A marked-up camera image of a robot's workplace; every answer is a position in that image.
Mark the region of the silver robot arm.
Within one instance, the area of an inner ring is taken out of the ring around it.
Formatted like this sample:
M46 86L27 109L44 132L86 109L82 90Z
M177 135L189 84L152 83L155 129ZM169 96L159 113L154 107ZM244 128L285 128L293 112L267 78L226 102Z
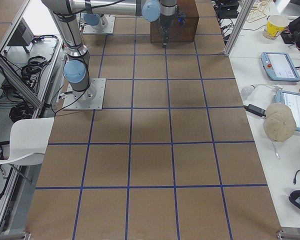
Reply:
M83 43L77 21L79 13L136 16L148 22L161 20L165 46L170 34L167 21L175 17L177 10L175 0L44 0L42 3L50 11L66 44L68 63L63 68L63 75L79 103L89 103L97 95L90 80L90 53Z
M83 15L83 20L87 25L90 25L93 28L105 28L108 26L108 20L104 14L85 13Z

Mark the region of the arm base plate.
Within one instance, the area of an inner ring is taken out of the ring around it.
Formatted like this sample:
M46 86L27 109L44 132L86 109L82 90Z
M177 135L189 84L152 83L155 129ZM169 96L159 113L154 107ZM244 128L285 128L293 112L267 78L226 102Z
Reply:
M115 17L113 15L103 15L88 17L85 15L81 18L83 35L105 35L114 32Z
M62 107L65 111L102 110L105 88L105 78L91 78L90 87L83 96L81 96L82 92L72 92L73 89L71 85L68 84L67 91L72 93L64 97Z

